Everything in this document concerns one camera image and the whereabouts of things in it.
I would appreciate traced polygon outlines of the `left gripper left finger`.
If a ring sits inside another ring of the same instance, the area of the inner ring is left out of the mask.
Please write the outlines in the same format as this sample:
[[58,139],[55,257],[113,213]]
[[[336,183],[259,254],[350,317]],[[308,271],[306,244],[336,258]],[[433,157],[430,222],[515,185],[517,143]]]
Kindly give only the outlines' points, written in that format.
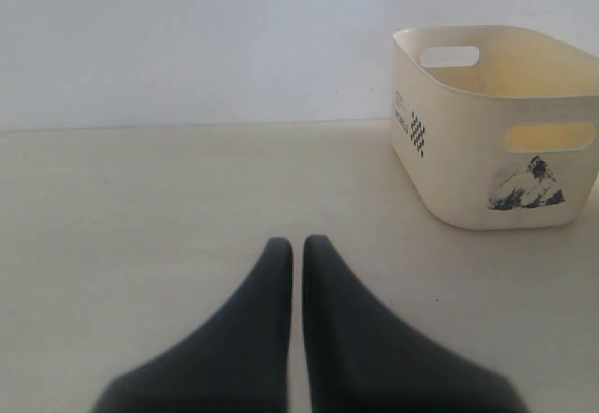
[[255,266],[198,329],[114,378],[94,412],[286,412],[293,289],[289,240]]

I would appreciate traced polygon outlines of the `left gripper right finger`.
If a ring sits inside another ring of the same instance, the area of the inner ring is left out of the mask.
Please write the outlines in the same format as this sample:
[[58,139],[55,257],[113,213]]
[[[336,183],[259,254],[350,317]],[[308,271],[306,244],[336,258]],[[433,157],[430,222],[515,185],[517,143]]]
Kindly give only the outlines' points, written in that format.
[[508,379],[380,302],[325,235],[303,246],[302,326],[314,412],[518,412]]

